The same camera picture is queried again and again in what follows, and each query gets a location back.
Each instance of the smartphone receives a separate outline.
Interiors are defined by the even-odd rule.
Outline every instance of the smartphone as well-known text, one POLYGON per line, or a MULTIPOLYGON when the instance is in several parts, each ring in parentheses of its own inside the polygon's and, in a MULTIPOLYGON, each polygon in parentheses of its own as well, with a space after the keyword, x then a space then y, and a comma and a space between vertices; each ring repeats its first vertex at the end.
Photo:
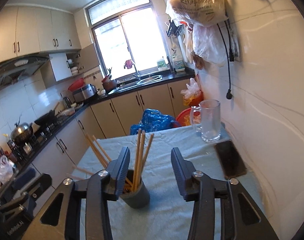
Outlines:
POLYGON ((231 140, 217 143, 214 148, 223 168, 225 179, 246 174, 244 162, 231 140))

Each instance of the glass mug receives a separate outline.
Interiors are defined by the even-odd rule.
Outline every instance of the glass mug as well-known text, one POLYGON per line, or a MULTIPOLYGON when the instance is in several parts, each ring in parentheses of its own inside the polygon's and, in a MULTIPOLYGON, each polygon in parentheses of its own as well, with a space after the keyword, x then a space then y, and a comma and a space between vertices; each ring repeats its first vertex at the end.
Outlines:
POLYGON ((206 142, 215 142, 221 136, 221 103, 214 99, 204 100, 199 106, 193 106, 190 111, 190 123, 192 127, 201 132, 201 137, 206 142), (201 114, 201 127, 194 123, 194 113, 201 114))

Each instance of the black countertop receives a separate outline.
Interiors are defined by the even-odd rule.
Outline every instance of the black countertop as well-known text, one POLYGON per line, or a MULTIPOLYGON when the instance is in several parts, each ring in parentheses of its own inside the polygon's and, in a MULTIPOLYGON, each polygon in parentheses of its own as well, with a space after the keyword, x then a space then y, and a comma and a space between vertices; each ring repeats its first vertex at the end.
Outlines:
POLYGON ((186 70, 184 72, 170 73, 170 74, 165 74, 165 75, 162 75, 162 76, 163 76, 162 80, 155 81, 155 82, 148 83, 148 84, 144 84, 144 85, 139 85, 139 86, 133 87, 133 88, 131 88, 129 90, 126 90, 126 91, 115 92, 111 95, 105 95, 105 96, 101 96, 101 97, 96 94, 93 97, 91 97, 89 102, 84 104, 84 106, 82 106, 82 108, 80 108, 78 111, 76 111, 75 114, 73 114, 72 116, 67 117, 66 119, 64 119, 63 122, 61 122, 58 126, 56 126, 52 130, 52 135, 50 137, 48 137, 47 140, 42 141, 38 145, 38 147, 35 147, 32 150, 32 152, 29 154, 28 159, 26 159, 26 162, 23 165, 18 164, 19 173, 24 171, 33 162, 33 160, 38 156, 38 154, 40 152, 42 152, 42 150, 48 145, 48 143, 52 139, 54 139, 55 136, 59 132, 61 132, 74 118, 76 118, 80 113, 82 113, 89 106, 95 105, 95 104, 103 102, 105 100, 109 100, 111 98, 115 98, 115 97, 118 97, 118 96, 121 96, 121 95, 129 94, 129 93, 132 93, 132 92, 135 92, 135 91, 138 91, 138 90, 142 90, 142 89, 146 89, 146 88, 150 88, 150 87, 154 87, 154 86, 159 86, 159 85, 162 85, 162 84, 167 84, 167 83, 171 83, 171 82, 175 82, 175 81, 179 81, 179 80, 184 80, 184 79, 188 79, 188 78, 193 78, 195 75, 194 75, 193 70, 186 68, 186 70))

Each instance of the cabinet handle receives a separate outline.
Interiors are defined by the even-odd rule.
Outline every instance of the cabinet handle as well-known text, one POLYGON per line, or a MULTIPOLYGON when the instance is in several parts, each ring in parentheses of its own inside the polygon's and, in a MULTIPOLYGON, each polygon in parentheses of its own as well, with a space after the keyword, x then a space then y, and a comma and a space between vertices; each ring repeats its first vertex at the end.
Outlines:
POLYGON ((78 122, 82 125, 82 130, 84 130, 84 126, 83 126, 83 124, 81 123, 81 121, 79 120, 78 122))
POLYGON ((140 103, 139 103, 138 96, 135 96, 135 97, 136 97, 136 100, 137 100, 137 102, 138 102, 138 105, 141 106, 140 103))
POLYGON ((56 143, 56 144, 60 146, 60 148, 62 150, 62 153, 64 153, 64 150, 63 150, 62 146, 59 143, 56 143))
POLYGON ((65 146, 64 142, 62 141, 62 139, 60 139, 60 142, 63 143, 65 149, 67 150, 68 148, 65 146))
POLYGON ((171 90, 172 98, 174 98, 172 87, 170 87, 170 90, 171 90))
POLYGON ((145 106, 145 104, 144 104, 144 102, 143 102, 142 95, 140 95, 140 98, 141 98, 142 104, 145 106))
POLYGON ((111 105, 111 103, 110 103, 110 107, 111 107, 111 109, 112 109, 112 112, 114 113, 114 110, 113 110, 113 108, 112 108, 112 105, 111 105))

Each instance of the red plastic bowl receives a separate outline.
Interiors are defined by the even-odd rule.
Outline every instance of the red plastic bowl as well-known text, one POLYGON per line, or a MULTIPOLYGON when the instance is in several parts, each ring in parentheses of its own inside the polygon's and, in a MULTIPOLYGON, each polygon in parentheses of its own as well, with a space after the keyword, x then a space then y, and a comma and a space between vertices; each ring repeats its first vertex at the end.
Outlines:
POLYGON ((84 86, 84 80, 83 78, 80 78, 77 81, 75 81, 71 86, 69 86, 68 90, 74 92, 75 90, 78 90, 83 86, 84 86))

